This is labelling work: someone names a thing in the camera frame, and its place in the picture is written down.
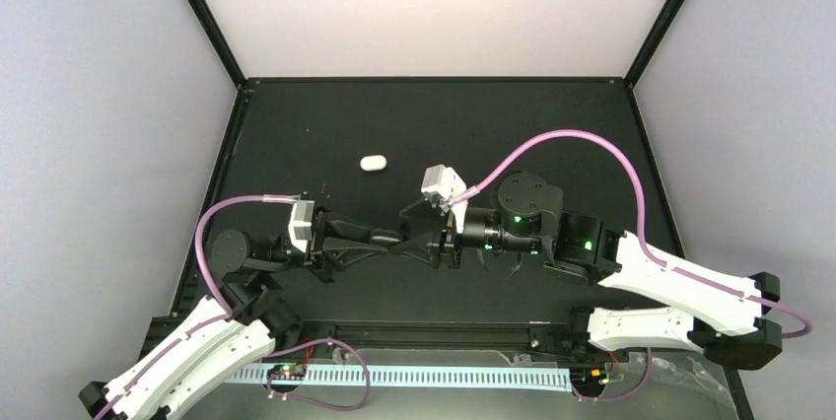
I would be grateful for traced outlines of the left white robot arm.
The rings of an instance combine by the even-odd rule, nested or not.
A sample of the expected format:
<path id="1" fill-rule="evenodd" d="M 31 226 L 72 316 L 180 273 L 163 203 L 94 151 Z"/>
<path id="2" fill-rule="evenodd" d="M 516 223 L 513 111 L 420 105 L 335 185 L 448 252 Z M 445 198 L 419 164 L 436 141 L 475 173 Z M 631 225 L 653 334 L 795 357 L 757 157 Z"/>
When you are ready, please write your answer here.
<path id="1" fill-rule="evenodd" d="M 227 231 L 205 246 L 209 220 L 244 203 L 290 206 L 286 233 L 258 240 Z M 331 337 L 304 338 L 303 322 L 281 298 L 274 274 L 304 268 L 328 280 L 346 266 L 347 255 L 380 256 L 402 241 L 398 233 L 366 227 L 298 195 L 246 195 L 212 205 L 194 238 L 207 295 L 134 366 L 83 387 L 82 405 L 93 419 L 179 419 L 251 363 L 333 344 Z"/>

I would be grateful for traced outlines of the white earbud charging case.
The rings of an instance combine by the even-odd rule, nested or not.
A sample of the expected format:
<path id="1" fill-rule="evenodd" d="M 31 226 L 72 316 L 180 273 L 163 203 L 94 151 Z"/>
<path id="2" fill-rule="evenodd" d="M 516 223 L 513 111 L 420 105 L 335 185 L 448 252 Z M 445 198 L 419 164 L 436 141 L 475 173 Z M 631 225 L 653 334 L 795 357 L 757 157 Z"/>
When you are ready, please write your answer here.
<path id="1" fill-rule="evenodd" d="M 383 155 L 364 156 L 359 163 L 363 172 L 375 173 L 384 170 L 387 166 L 387 158 Z"/>

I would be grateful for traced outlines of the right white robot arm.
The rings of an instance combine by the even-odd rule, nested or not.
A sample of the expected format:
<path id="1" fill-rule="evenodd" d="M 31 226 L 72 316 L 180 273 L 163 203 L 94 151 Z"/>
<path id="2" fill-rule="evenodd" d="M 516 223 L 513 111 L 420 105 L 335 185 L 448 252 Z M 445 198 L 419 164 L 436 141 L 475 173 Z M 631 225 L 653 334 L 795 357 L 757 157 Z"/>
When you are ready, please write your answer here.
<path id="1" fill-rule="evenodd" d="M 406 236 L 392 252 L 430 266 L 460 265 L 474 249 L 526 254 L 581 285 L 617 289 L 655 302 L 651 309 L 577 308 L 561 333 L 564 351 L 585 360 L 597 350 L 692 351 L 731 369 L 755 371 L 783 350 L 781 326 L 766 318 L 780 298 L 779 279 L 760 272 L 723 275 L 651 246 L 630 232 L 563 208 L 563 192 L 542 177 L 503 177 L 489 208 L 458 200 L 454 170 L 429 168 L 421 206 L 432 211 L 428 232 Z"/>

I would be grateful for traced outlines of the black earbud charging case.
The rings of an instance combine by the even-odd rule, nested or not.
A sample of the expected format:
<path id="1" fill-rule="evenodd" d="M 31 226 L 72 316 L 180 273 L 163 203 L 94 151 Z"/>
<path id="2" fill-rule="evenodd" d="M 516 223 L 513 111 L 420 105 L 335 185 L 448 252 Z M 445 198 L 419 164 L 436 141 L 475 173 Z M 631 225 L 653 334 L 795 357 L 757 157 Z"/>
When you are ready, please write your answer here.
<path id="1" fill-rule="evenodd" d="M 384 229 L 372 229 L 369 233 L 368 242 L 371 245 L 393 247 L 403 243 L 405 240 L 406 237 L 399 232 Z"/>

